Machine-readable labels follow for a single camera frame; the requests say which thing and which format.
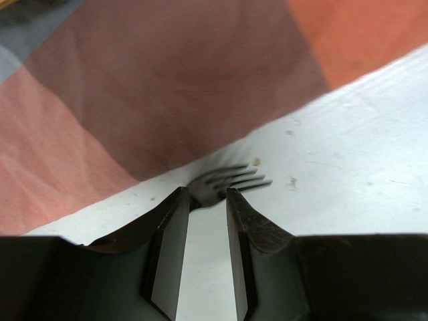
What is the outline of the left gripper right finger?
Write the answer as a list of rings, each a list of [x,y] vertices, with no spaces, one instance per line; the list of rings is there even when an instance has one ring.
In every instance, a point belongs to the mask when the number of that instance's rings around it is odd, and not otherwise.
[[[292,235],[227,190],[227,228],[238,320],[300,320],[301,276]]]

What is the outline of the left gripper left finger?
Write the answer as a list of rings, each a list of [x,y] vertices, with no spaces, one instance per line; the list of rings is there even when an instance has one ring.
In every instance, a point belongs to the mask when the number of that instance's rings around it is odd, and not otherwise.
[[[148,213],[94,240],[113,320],[175,320],[190,195],[179,187]]]

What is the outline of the black fork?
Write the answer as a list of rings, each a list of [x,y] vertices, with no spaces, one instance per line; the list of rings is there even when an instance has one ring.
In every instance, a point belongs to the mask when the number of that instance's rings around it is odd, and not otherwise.
[[[257,169],[250,169],[249,164],[220,167],[207,171],[189,182],[189,211],[216,206],[227,197],[228,189],[239,192],[268,187],[272,180],[265,180],[265,175],[257,175]]]

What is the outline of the checkered cloth placemat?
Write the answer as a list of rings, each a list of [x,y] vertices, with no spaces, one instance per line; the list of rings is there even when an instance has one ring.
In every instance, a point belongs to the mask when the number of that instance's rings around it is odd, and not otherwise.
[[[186,165],[426,43],[426,1],[2,1],[1,234]]]

